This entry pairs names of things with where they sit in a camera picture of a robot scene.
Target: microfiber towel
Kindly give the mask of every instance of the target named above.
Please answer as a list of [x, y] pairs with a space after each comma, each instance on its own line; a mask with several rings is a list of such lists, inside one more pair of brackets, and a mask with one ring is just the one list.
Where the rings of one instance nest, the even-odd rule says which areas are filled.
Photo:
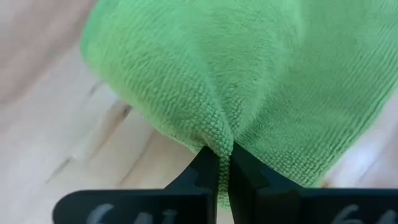
[[215, 151], [227, 207], [234, 141], [320, 183], [397, 85], [397, 21], [396, 0], [99, 0], [81, 51], [161, 133]]

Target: light wood floor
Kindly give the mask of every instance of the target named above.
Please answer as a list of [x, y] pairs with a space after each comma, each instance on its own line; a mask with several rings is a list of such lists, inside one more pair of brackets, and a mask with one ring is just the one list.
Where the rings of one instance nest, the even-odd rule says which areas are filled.
[[[130, 112], [90, 160], [74, 159], [117, 100], [81, 62], [94, 0], [0, 2], [0, 217], [48, 224], [79, 189], [164, 187], [194, 155]], [[330, 172], [332, 187], [398, 187], [398, 93]], [[219, 223], [232, 223], [221, 210]]]

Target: green microfiber towel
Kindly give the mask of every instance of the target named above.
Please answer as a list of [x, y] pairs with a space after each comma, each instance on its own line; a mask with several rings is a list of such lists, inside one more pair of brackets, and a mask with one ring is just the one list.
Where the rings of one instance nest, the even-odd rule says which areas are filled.
[[81, 50], [161, 133], [219, 155], [228, 206], [234, 141], [319, 184], [397, 85], [397, 21], [396, 0], [100, 0]]

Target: black tool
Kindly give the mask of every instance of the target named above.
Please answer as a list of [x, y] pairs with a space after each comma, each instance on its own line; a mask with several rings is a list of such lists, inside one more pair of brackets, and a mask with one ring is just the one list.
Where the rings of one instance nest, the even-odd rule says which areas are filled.
[[[54, 224], [215, 224], [218, 158], [204, 147], [162, 190], [86, 190], [61, 199]], [[398, 223], [398, 190], [306, 189], [235, 144], [229, 199], [235, 224]]]

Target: towel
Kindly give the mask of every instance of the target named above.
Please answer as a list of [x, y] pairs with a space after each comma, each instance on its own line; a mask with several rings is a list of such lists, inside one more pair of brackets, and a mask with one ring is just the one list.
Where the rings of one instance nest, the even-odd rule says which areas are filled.
[[162, 134], [214, 150], [227, 207], [234, 141], [320, 183], [397, 86], [397, 21], [396, 0], [99, 0], [81, 51]]

